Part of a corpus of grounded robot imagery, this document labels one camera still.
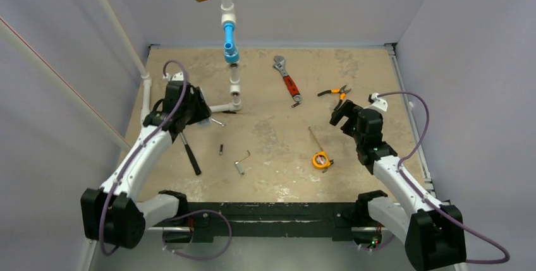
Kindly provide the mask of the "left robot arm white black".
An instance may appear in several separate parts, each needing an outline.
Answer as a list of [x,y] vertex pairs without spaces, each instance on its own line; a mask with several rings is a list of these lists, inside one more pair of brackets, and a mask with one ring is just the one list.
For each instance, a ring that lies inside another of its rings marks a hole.
[[142,122],[140,134],[125,160],[97,189],[86,189],[80,199],[86,238],[132,249],[146,228],[166,219],[172,226],[188,220],[188,209],[177,193],[158,208],[136,200],[150,171],[180,133],[192,124],[208,121],[212,112],[200,87],[183,81],[166,85]]

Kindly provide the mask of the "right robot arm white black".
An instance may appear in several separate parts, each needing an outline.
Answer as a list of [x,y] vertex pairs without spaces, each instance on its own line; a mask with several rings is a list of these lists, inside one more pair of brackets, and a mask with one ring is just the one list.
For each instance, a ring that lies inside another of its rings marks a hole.
[[415,270],[465,262],[464,230],[455,224],[463,221],[461,212],[430,195],[407,172],[396,151],[382,139],[379,108],[346,100],[333,111],[330,124],[335,126],[344,117],[341,131],[354,139],[359,162],[394,195],[393,199],[378,191],[359,195],[357,221],[364,225],[377,221],[387,227],[404,244]]

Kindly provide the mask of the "white remote control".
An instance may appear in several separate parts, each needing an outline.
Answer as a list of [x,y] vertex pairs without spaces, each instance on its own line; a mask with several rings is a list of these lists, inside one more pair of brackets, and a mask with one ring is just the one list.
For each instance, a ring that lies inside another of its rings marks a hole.
[[200,121],[200,122],[198,123],[198,125],[199,125],[200,127],[206,128],[206,127],[209,127],[209,126],[211,125],[211,122],[212,122],[212,121],[211,121],[210,119],[204,119],[204,120]]

